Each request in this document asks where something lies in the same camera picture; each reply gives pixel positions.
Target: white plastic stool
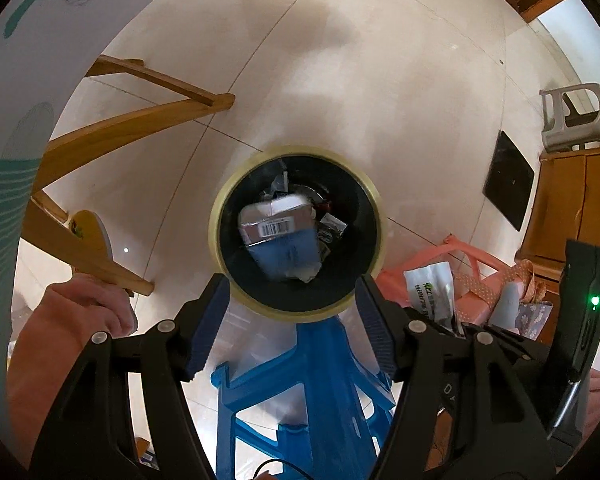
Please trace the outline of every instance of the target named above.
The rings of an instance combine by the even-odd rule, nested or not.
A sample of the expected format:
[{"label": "white plastic stool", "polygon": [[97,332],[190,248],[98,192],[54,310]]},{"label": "white plastic stool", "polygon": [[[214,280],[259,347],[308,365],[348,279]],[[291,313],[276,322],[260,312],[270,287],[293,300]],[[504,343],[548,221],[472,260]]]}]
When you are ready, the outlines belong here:
[{"label": "white plastic stool", "polygon": [[[574,90],[591,90],[600,103],[600,84],[598,83],[540,91],[542,96],[550,95],[554,103],[554,127],[542,132],[542,143],[547,152],[563,152],[570,150],[576,144],[582,146],[586,142],[600,142],[600,111],[590,114],[577,113],[573,106],[570,106],[571,102],[566,102],[568,97],[565,97],[567,92]],[[571,112],[566,118],[564,116],[565,102]]]}]

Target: trash can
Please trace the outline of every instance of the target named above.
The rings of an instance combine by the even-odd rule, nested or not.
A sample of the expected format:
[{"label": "trash can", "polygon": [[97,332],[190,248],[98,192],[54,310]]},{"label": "trash can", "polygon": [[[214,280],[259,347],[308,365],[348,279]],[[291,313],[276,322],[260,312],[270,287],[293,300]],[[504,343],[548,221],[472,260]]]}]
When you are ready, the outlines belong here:
[{"label": "trash can", "polygon": [[[326,257],[309,283],[269,280],[248,253],[238,230],[243,207],[259,202],[261,192],[287,171],[289,182],[327,195],[332,212],[347,223],[342,243]],[[282,146],[250,158],[224,184],[209,219],[209,248],[232,294],[264,316],[313,322],[343,311],[357,278],[375,276],[384,257],[385,216],[378,190],[366,174],[336,153],[310,146]]]}]

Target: barcode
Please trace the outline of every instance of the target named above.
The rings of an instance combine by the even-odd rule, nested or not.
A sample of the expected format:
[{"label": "barcode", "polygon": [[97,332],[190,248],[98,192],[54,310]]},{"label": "barcode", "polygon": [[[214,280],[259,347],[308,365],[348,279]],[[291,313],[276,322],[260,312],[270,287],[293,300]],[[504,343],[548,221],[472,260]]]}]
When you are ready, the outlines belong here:
[{"label": "barcode", "polygon": [[276,218],[275,220],[269,220],[258,224],[258,234],[260,234],[260,238],[285,235],[287,233],[292,233],[294,230],[294,219],[291,216]]}]

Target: wooden chair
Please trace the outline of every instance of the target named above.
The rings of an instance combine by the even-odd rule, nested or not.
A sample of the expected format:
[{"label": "wooden chair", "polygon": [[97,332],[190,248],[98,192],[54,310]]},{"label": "wooden chair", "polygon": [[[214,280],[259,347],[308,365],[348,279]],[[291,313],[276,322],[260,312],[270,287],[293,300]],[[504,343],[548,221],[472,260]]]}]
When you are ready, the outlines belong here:
[{"label": "wooden chair", "polygon": [[112,117],[49,142],[32,188],[22,225],[22,238],[45,253],[104,282],[148,296],[154,284],[92,250],[63,224],[69,215],[44,188],[88,162],[161,130],[228,110],[235,96],[212,94],[144,66],[141,59],[99,56],[85,77],[128,73],[177,92],[187,99]]}]

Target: blue stool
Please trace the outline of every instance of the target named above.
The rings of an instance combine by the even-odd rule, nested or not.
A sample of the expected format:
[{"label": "blue stool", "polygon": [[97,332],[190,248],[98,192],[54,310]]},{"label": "blue stool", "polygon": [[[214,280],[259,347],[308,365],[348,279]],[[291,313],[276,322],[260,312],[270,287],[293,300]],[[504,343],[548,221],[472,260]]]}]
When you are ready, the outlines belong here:
[{"label": "blue stool", "polygon": [[[372,437],[382,447],[395,406],[388,377],[371,374],[355,358],[337,317],[296,325],[296,346],[281,356],[229,380],[229,363],[211,375],[218,388],[216,475],[235,480],[235,439],[272,458],[307,471],[315,480],[366,480],[376,460]],[[271,440],[236,418],[295,384],[304,385],[307,426],[280,424]],[[356,386],[371,399],[374,414],[365,419]],[[280,480],[303,477],[283,465]]]}]

